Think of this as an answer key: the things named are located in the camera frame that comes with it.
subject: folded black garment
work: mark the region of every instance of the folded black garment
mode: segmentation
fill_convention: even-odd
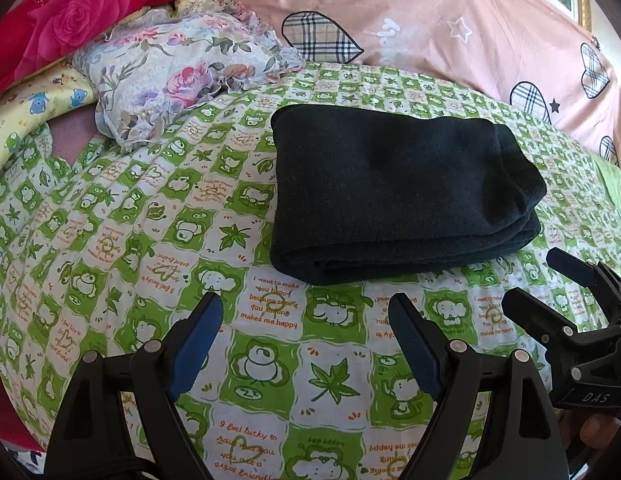
[[[277,148],[275,269],[313,285],[449,269],[511,254],[546,194],[507,126],[293,105]]]

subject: finger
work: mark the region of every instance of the finger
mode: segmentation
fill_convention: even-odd
[[[582,426],[579,437],[588,447],[604,449],[614,439],[620,424],[618,418],[596,413]]]

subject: bed sheet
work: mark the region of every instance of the bed sheet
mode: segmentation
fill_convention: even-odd
[[[510,256],[436,274],[335,286],[280,274],[268,257],[269,117],[295,103],[508,125],[548,184],[542,235]],[[308,63],[193,109],[129,155],[95,139],[72,170],[55,166],[47,139],[28,137],[0,178],[0,372],[44,445],[85,351],[132,352],[215,290],[222,329],[177,402],[213,476],[295,480],[317,467],[318,478],[394,477],[433,413],[388,324],[394,293],[479,351],[526,349],[549,385],[543,349],[502,313],[505,290],[521,286],[587,330],[606,319],[588,291],[546,266],[548,247],[621,274],[621,218],[593,156],[530,115],[430,76]],[[124,399],[136,449],[149,456],[134,399]],[[479,396],[455,479],[469,472],[486,410]]]
[[[234,0],[307,60],[427,73],[508,102],[621,167],[621,91],[597,41],[543,0]]]

